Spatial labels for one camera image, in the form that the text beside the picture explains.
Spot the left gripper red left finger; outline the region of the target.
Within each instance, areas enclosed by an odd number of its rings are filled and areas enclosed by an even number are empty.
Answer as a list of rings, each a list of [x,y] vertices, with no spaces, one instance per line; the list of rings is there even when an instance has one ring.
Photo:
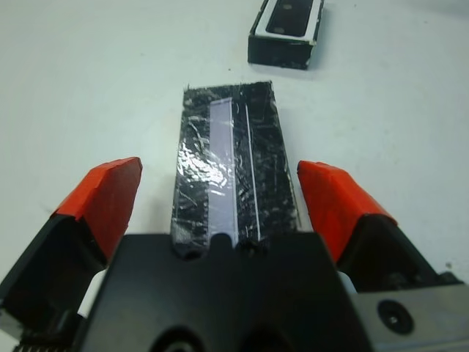
[[[128,228],[141,172],[138,157],[101,164],[62,201],[1,282],[2,331],[58,336],[80,319]]]

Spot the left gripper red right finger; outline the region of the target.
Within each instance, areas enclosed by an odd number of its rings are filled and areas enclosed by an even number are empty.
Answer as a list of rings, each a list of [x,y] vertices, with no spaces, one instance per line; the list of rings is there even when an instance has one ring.
[[[314,231],[358,292],[460,283],[448,271],[435,271],[394,217],[346,171],[300,161],[297,174]]]

